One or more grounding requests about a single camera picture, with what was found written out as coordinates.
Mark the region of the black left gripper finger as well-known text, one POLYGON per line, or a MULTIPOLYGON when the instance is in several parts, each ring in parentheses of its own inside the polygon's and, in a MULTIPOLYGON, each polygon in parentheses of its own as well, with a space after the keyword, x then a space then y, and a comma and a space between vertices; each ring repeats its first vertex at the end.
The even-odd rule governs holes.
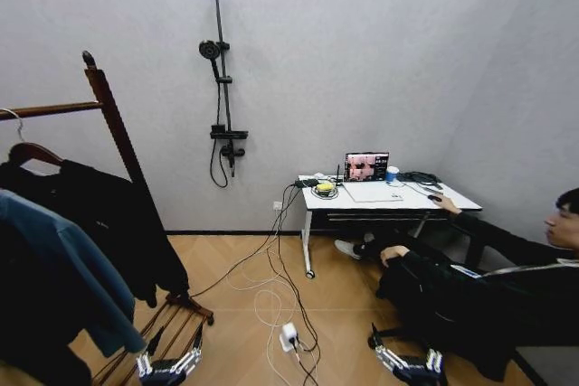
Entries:
POLYGON ((192 337, 192 342, 187 346, 187 352, 177 364, 177 374, 191 374, 202 360, 203 329, 199 325, 192 337))
POLYGON ((148 376, 153 372, 151 357, 154 355, 158 347, 163 332, 164 327, 161 326, 149 341, 145 351, 137 357, 137 371, 139 376, 148 376))

